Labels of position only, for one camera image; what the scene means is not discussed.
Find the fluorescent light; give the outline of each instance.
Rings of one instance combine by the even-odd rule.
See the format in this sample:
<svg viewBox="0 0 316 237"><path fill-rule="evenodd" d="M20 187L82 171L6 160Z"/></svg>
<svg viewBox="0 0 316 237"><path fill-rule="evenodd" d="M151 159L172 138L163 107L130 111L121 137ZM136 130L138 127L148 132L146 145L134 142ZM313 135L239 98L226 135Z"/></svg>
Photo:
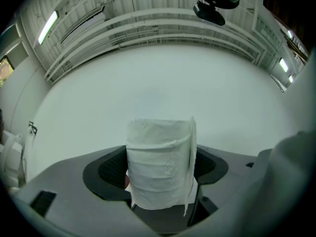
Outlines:
<svg viewBox="0 0 316 237"><path fill-rule="evenodd" d="M287 31L287 34L289 35L290 38L293 37L290 30Z"/></svg>
<svg viewBox="0 0 316 237"><path fill-rule="evenodd" d="M285 61L283 58L281 58L281 60L279 61L281 67L283 67L284 71L287 72L288 71L288 66L286 65Z"/></svg>
<svg viewBox="0 0 316 237"><path fill-rule="evenodd" d="M39 36L40 45L43 43L47 33L49 32L50 28L53 26L57 18L58 18L57 12L54 11L53 14L50 16L49 20L46 22L42 32L40 33L40 36Z"/></svg>

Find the gray blurry object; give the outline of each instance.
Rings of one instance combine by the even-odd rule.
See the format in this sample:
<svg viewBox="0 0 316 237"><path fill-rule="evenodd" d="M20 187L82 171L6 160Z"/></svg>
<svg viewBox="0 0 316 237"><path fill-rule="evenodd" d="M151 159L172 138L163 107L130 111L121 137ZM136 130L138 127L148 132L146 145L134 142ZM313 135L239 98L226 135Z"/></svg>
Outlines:
<svg viewBox="0 0 316 237"><path fill-rule="evenodd" d="M196 178L200 185L194 207L189 208L190 219L177 217L176 209L165 216L163 211L154 211L151 216L150 211L131 209L125 202L128 192L124 190L121 196L125 201L104 200L102 196L110 198L115 193L103 192L99 187L102 182L98 182L98 191L92 192L86 186L85 169L90 166L98 176L99 169L93 168L93 163L124 147L60 161L23 187L14 200L29 222L46 236L265 236L304 193L315 163L314 138L315 133L299 134L280 142L273 150L262 151L258 157L198 146L201 158L210 154L215 161L218 158L221 168L225 168L224 162L228 168L222 174L218 168L215 175L220 179L213 179L212 184L205 184L205 180L201 184L203 178ZM205 174L205 166L199 164L200 177L209 175L211 180L216 167ZM43 217L31 208L42 192L54 194ZM184 224L184 219L193 226Z"/></svg>

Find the white backdrop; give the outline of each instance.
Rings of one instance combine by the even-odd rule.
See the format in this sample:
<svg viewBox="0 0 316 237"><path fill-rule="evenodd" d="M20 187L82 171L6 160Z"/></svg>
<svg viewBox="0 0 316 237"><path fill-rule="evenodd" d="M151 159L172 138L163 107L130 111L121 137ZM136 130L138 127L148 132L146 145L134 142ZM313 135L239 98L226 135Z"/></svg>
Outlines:
<svg viewBox="0 0 316 237"><path fill-rule="evenodd" d="M110 54L58 82L35 118L29 179L53 163L125 144L132 118L197 122L197 142L257 155L297 132L282 93L251 63L216 49L157 45Z"/></svg>

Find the white wall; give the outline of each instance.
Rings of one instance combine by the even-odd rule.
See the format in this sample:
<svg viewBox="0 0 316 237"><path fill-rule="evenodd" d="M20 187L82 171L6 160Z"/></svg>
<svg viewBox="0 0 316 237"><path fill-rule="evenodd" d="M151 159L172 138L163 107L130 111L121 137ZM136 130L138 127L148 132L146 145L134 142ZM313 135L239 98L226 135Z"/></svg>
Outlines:
<svg viewBox="0 0 316 237"><path fill-rule="evenodd" d="M298 130L316 129L316 50L285 92L284 103Z"/></svg>
<svg viewBox="0 0 316 237"><path fill-rule="evenodd" d="M0 108L4 129L13 134L21 133L25 138L28 123L33 120L51 85L44 79L44 68L28 43L18 13L16 16L12 22L18 25L21 34L19 41L23 42L29 56L15 68L0 88Z"/></svg>
<svg viewBox="0 0 316 237"><path fill-rule="evenodd" d="M268 74L219 50L157 45L110 54L50 90L35 118L28 176L125 144L133 118L194 116L199 144L257 155L296 131L281 97Z"/></svg>

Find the toilet paper roll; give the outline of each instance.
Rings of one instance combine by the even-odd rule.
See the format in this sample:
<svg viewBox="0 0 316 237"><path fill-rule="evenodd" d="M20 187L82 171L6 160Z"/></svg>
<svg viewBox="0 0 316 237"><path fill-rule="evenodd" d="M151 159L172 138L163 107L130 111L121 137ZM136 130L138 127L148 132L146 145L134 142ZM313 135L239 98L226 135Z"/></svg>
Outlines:
<svg viewBox="0 0 316 237"><path fill-rule="evenodd" d="M127 126L126 149L133 201L148 210L184 204L186 213L196 145L193 118L132 120Z"/></svg>

